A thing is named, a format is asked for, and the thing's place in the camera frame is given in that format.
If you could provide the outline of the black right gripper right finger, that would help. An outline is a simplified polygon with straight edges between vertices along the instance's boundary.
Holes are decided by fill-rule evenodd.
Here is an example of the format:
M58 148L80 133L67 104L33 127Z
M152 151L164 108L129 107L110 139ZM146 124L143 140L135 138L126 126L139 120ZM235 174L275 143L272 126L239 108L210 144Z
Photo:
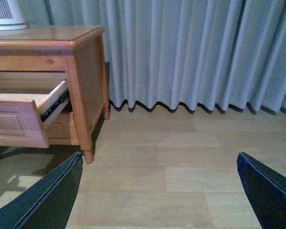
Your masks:
M237 157L245 194L263 229L286 229L286 177L245 152Z

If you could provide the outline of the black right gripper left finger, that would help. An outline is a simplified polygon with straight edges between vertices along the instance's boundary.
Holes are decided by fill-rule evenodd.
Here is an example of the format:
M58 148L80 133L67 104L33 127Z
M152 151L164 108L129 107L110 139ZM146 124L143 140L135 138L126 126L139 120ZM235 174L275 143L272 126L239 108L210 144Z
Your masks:
M82 176L82 156L74 153L49 174L0 208L0 229L63 229Z

